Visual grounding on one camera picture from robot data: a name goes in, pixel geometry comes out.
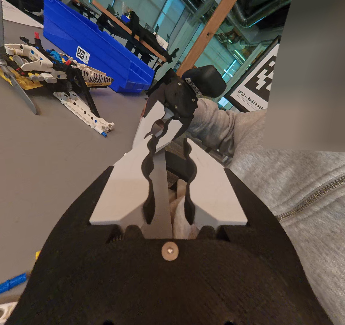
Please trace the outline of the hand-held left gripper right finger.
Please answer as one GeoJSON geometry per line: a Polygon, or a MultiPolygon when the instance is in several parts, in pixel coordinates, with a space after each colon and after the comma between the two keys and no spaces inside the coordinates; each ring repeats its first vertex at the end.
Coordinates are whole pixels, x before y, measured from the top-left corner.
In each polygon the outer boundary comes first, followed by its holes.
{"type": "Polygon", "coordinates": [[[185,218],[197,229],[210,226],[245,226],[248,219],[240,205],[225,168],[191,139],[183,141],[188,181],[185,218]]]}

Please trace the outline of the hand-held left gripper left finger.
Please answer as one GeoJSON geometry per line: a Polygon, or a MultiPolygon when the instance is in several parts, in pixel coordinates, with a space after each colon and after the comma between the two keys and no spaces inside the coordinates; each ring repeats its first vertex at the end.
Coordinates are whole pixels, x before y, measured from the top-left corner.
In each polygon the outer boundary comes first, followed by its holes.
{"type": "Polygon", "coordinates": [[[138,226],[148,239],[172,239],[165,151],[159,139],[144,139],[117,161],[89,219],[116,224],[122,233],[138,226]]]}

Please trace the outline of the person's right forearm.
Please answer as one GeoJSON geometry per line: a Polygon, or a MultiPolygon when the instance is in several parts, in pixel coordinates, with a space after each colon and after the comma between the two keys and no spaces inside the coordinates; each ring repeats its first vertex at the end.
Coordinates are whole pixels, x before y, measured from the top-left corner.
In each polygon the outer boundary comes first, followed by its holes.
{"type": "Polygon", "coordinates": [[[204,146],[227,157],[267,155],[263,133],[267,110],[246,113],[223,111],[208,99],[199,99],[194,118],[188,128],[192,137],[204,146]]]}

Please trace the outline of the white lego panel assembly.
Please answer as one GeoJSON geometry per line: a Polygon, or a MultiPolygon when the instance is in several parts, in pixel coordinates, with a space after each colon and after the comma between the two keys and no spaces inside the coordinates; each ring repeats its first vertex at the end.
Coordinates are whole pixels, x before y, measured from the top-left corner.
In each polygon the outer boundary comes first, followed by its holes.
{"type": "Polygon", "coordinates": [[[107,134],[113,129],[114,123],[108,123],[93,114],[90,107],[75,92],[54,92],[53,95],[80,120],[102,136],[107,137],[107,134]]]}

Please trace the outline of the large lego vehicle model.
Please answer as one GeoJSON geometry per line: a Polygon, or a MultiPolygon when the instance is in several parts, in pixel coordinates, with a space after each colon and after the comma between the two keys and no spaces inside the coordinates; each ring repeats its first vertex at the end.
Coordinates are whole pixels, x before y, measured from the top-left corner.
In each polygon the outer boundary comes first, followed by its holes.
{"type": "Polygon", "coordinates": [[[84,93],[89,88],[106,88],[113,78],[97,69],[79,63],[73,57],[44,49],[35,33],[35,43],[20,37],[22,43],[11,44],[1,42],[1,57],[6,66],[19,76],[18,82],[26,82],[25,90],[48,85],[52,91],[84,93]]]}

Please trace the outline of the blue lego piece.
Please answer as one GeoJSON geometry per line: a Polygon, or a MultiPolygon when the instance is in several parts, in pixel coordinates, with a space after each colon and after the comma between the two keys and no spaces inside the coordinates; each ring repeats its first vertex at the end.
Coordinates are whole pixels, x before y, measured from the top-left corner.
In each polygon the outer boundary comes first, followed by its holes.
{"type": "Polygon", "coordinates": [[[16,286],[25,283],[27,281],[27,278],[27,273],[23,273],[0,283],[0,294],[3,294],[15,288],[16,286]]]}

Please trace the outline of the white lego piece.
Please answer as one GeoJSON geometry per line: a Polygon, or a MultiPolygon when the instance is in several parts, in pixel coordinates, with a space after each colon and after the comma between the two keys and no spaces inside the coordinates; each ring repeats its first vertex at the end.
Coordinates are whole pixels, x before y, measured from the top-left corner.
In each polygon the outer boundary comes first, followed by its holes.
{"type": "Polygon", "coordinates": [[[11,315],[11,313],[13,312],[17,304],[18,304],[17,301],[0,304],[0,322],[1,323],[4,323],[7,320],[7,318],[11,315]]]}

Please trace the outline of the pale fleece cloth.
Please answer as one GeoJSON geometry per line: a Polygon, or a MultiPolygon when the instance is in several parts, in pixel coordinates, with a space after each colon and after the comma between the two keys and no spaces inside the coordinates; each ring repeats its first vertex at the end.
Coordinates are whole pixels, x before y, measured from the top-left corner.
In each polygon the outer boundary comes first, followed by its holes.
{"type": "Polygon", "coordinates": [[[190,225],[185,217],[185,196],[187,183],[177,180],[176,190],[169,189],[170,217],[173,239],[196,239],[199,229],[193,224],[190,225]]]}

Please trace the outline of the black equipment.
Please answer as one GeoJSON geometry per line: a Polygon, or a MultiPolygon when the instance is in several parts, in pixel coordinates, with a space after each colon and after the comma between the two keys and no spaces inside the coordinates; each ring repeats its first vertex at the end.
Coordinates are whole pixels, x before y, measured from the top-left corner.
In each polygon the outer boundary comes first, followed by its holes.
{"type": "Polygon", "coordinates": [[[176,57],[176,54],[170,55],[159,43],[157,34],[152,33],[140,25],[140,19],[134,11],[128,11],[128,15],[130,21],[126,25],[131,30],[132,37],[134,38],[135,36],[138,36],[139,41],[146,42],[160,55],[164,56],[168,63],[172,63],[173,59],[176,57]]]}

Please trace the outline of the black white marker sign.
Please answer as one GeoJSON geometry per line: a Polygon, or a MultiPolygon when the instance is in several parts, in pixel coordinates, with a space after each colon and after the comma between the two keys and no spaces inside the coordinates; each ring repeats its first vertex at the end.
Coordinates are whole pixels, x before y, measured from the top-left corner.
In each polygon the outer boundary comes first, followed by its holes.
{"type": "Polygon", "coordinates": [[[281,37],[278,35],[272,41],[224,95],[224,98],[240,112],[267,109],[281,37]]]}

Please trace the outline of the person's grey hoodie torso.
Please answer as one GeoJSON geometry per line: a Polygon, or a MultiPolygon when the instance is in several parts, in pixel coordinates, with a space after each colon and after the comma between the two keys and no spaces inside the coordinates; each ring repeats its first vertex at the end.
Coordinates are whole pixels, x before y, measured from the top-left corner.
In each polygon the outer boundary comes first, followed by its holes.
{"type": "Polygon", "coordinates": [[[344,153],[260,146],[231,153],[231,171],[278,219],[322,307],[344,324],[344,153]]]}

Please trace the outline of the wooden workbench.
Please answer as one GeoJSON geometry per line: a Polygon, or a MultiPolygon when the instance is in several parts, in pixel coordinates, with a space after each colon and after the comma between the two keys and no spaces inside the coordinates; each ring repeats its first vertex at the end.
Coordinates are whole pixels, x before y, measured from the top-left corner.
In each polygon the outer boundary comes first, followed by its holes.
{"type": "Polygon", "coordinates": [[[140,56],[140,59],[146,64],[149,64],[154,57],[162,61],[160,65],[167,62],[166,58],[150,45],[144,41],[139,41],[138,36],[133,38],[131,30],[126,25],[128,22],[124,22],[121,18],[116,17],[113,9],[106,9],[95,0],[92,0],[92,5],[101,12],[101,15],[96,20],[96,24],[101,31],[107,30],[111,35],[125,39],[127,41],[125,47],[135,56],[140,56]]]}

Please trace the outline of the blue plastic bin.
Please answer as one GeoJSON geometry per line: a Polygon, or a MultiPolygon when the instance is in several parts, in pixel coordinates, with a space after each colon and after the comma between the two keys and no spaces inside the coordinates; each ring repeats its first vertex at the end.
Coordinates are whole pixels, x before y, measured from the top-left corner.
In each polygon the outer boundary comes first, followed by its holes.
{"type": "Polygon", "coordinates": [[[148,90],[154,70],[110,34],[59,0],[44,0],[43,35],[77,62],[113,78],[117,93],[148,90]]]}

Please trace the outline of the white printed paper sheet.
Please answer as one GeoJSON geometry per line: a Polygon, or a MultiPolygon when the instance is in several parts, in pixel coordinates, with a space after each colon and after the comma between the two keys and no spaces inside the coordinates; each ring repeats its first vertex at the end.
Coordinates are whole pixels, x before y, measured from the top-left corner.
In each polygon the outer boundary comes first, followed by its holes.
{"type": "Polygon", "coordinates": [[[1,2],[3,19],[5,21],[11,21],[22,25],[43,29],[43,25],[41,23],[37,22],[32,17],[28,16],[11,3],[7,2],[6,0],[1,0],[1,2]]]}

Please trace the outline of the wooden post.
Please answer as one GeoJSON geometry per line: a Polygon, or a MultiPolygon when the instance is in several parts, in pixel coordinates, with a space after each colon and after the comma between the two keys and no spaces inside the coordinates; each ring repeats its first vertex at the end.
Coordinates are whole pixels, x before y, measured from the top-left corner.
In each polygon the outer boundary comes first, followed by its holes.
{"type": "Polygon", "coordinates": [[[182,77],[183,73],[193,69],[205,48],[217,32],[227,14],[231,11],[237,0],[221,0],[214,13],[206,23],[204,29],[196,39],[187,56],[184,58],[176,74],[182,77]]]}

